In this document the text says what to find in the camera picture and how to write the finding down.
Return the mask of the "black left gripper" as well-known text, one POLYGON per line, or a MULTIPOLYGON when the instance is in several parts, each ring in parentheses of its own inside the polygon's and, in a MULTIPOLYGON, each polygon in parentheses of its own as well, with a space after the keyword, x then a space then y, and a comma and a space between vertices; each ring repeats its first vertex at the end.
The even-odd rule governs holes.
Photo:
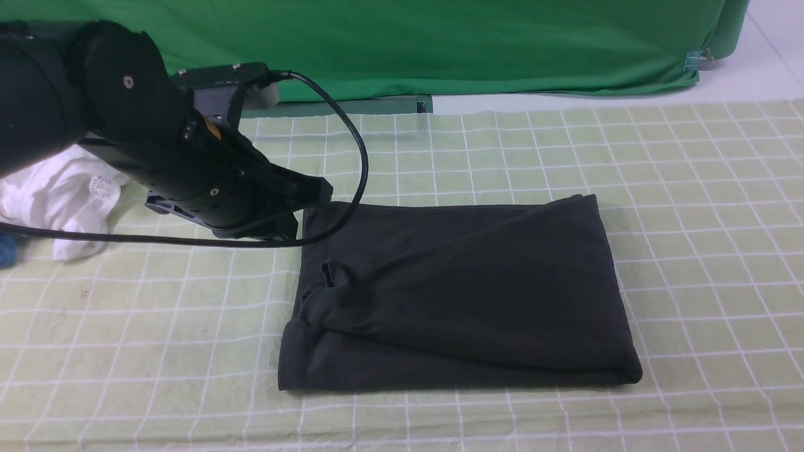
POLYGON ((325 178, 270 163, 229 126, 189 120, 169 145, 122 143, 90 134, 83 147, 149 190, 147 206, 209 229, 218 239, 287 242, 290 208, 328 204, 325 178))

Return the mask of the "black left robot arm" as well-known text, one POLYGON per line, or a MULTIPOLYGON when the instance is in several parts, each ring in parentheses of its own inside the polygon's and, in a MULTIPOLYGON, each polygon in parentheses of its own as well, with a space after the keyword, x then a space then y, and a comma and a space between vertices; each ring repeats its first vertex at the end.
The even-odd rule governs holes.
POLYGON ((146 206, 221 239, 293 240, 332 186, 270 163, 239 132, 280 80, 261 62, 170 75, 149 34, 109 21, 3 22, 3 176, 78 145, 148 190, 146 206))

